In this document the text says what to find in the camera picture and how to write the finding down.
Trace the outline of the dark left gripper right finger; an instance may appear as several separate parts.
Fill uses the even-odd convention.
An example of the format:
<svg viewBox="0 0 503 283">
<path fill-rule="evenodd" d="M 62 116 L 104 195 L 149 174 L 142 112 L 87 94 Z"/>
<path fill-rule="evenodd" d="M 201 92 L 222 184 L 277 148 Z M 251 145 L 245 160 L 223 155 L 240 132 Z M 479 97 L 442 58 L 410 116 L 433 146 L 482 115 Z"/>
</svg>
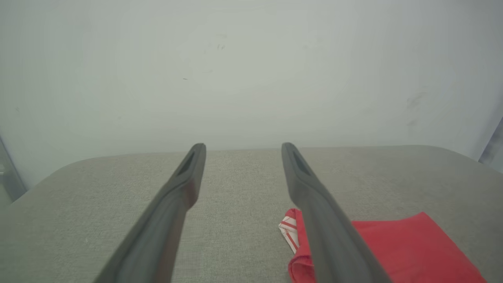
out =
<svg viewBox="0 0 503 283">
<path fill-rule="evenodd" d="M 303 213 L 319 283 L 390 283 L 391 279 L 325 185 L 292 143 L 281 147 L 291 201 Z"/>
</svg>

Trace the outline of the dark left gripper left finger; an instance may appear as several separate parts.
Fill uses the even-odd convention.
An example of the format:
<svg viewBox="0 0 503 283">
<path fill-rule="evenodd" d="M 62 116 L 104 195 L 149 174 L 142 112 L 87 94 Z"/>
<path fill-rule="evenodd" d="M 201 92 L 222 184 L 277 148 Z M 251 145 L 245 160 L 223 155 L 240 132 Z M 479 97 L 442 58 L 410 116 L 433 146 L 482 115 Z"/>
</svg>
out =
<svg viewBox="0 0 503 283">
<path fill-rule="evenodd" d="M 206 145 L 192 146 L 108 260 L 96 283 L 169 283 L 187 211 L 196 204 Z"/>
</svg>

